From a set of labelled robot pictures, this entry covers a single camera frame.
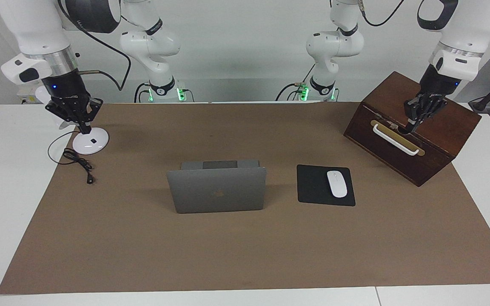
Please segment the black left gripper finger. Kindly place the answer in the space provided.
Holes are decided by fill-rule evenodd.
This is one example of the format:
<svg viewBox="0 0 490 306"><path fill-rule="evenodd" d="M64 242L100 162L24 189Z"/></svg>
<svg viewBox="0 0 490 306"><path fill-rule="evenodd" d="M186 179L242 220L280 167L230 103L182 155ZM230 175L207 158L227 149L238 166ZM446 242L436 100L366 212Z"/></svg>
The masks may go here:
<svg viewBox="0 0 490 306"><path fill-rule="evenodd" d="M413 99L405 101L403 107L408 118L404 131L406 133L414 133L422 123L422 95L417 95Z"/></svg>
<svg viewBox="0 0 490 306"><path fill-rule="evenodd" d="M426 119L437 114L445 106L447 106L447 101L444 98L421 98L417 106L414 131L416 131L420 124L422 124Z"/></svg>

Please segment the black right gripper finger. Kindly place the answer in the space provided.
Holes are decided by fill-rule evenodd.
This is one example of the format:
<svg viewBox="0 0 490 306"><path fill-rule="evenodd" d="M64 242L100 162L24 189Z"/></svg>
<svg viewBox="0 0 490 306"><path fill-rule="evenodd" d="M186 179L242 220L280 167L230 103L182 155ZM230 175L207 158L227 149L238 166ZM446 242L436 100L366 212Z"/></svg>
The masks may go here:
<svg viewBox="0 0 490 306"><path fill-rule="evenodd" d="M95 117L101 107L103 106L103 100L98 98L90 98L86 109L84 111L84 134L90 134L92 127L91 123L94 121Z"/></svg>
<svg viewBox="0 0 490 306"><path fill-rule="evenodd" d="M87 103L84 101L60 101L49 102L45 108L66 123L74 123L78 126L80 133L87 134L85 113Z"/></svg>

